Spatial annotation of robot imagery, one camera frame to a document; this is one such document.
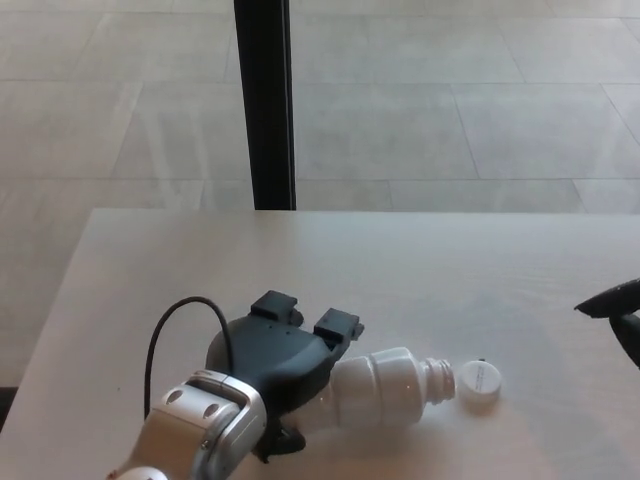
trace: black object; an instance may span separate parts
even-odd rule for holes
[[[591,318],[609,318],[613,332],[629,358],[640,368],[640,279],[602,292],[581,303],[576,310]]]
[[[160,336],[160,332],[162,331],[162,327],[167,323],[169,317],[173,315],[173,313],[178,310],[180,307],[188,305],[190,303],[201,303],[209,307],[218,317],[218,321],[220,322],[220,330],[221,335],[224,338],[226,343],[226,355],[227,355],[227,365],[228,371],[234,371],[234,355],[233,355],[233,345],[231,345],[231,337],[229,335],[229,327],[227,326],[227,319],[224,318],[224,313],[220,310],[213,301],[209,300],[206,297],[187,297],[182,300],[171,305],[166,312],[162,315],[160,320],[158,321],[156,328],[153,330],[153,335],[151,335],[151,341],[149,342],[149,349],[147,350],[147,362],[144,367],[144,418],[146,419],[149,416],[150,409],[150,398],[151,398],[151,369],[153,367],[153,355],[156,350],[156,343],[158,342],[158,337]]]
[[[234,0],[256,210],[295,210],[289,0]]]
[[[18,393],[18,387],[0,387],[0,431],[9,415],[16,393]]]
[[[331,370],[364,326],[357,316],[329,309],[313,333],[300,330],[297,299],[269,291],[246,317],[229,323],[237,352],[233,376],[255,388],[267,409],[267,428],[254,449],[267,462],[271,455],[300,451],[304,437],[282,425],[280,417],[301,407],[328,383]],[[205,368],[229,373],[226,343],[219,334],[211,342]]]

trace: bottle cap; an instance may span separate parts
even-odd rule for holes
[[[118,480],[167,480],[167,476],[160,470],[151,467],[138,467],[124,473]]]
[[[464,364],[458,375],[458,394],[471,405],[495,403],[501,385],[502,375],[498,369],[484,360]]]

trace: floor tile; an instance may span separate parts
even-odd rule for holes
[[[105,12],[170,12],[173,0],[105,0]]]
[[[571,180],[391,182],[394,210],[424,212],[576,213],[584,211]]]
[[[100,16],[0,13],[0,79],[69,78]]]
[[[250,181],[218,180],[204,182],[203,210],[253,210],[253,190]]]
[[[640,213],[640,180],[574,180],[589,213]]]
[[[619,19],[505,19],[500,25],[527,82],[640,81],[640,44]]]
[[[146,84],[113,176],[249,179],[240,85]]]
[[[0,0],[6,12],[102,12],[106,0]]]
[[[545,0],[426,0],[427,15],[553,17]]]
[[[295,72],[295,62],[292,63],[292,69]],[[227,61],[224,70],[224,83],[240,84],[240,58],[238,54],[238,36],[236,33],[235,23],[232,27],[231,38],[229,39],[229,51],[227,52]]]
[[[293,78],[301,82],[372,80],[364,17],[292,15],[291,55]]]
[[[18,331],[0,328],[0,385],[20,384],[41,330],[42,327]]]
[[[108,177],[140,89],[0,83],[0,177]]]
[[[230,34],[229,16],[106,14],[74,77],[220,81]]]
[[[603,85],[631,133],[640,140],[640,85]]]
[[[391,210],[386,180],[298,180],[296,197],[298,210]]]
[[[639,0],[547,0],[560,17],[638,17]]]
[[[0,11],[169,12],[173,0],[0,0]]]
[[[22,375],[91,210],[197,208],[202,182],[2,180],[3,192],[0,385],[7,385]]]
[[[454,93],[481,178],[640,177],[640,147],[598,85]]]
[[[476,178],[448,86],[301,85],[293,104],[302,179]]]
[[[334,15],[424,15],[424,0],[292,0],[299,13]]]
[[[172,11],[181,13],[233,13],[232,0],[173,0]]]
[[[100,196],[95,208],[198,210],[203,187],[201,180],[96,181],[94,188]]]
[[[626,19],[624,20],[627,28],[631,31],[633,36],[640,41],[640,19]]]
[[[493,20],[371,17],[368,26],[377,82],[522,81]]]

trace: white table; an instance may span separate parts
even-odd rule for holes
[[[92,479],[142,424],[146,347],[193,294],[241,316],[268,289],[361,316],[350,355],[408,346],[454,365],[486,357],[505,385],[490,416],[456,401],[404,432],[332,433],[236,479],[640,478],[640,372],[605,321],[572,310],[640,276],[640,218],[96,211],[0,437],[3,480]],[[153,394],[204,362],[200,306],[167,324]]]

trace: black pole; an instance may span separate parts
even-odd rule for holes
[[[295,210],[289,0],[234,0],[256,210]]]

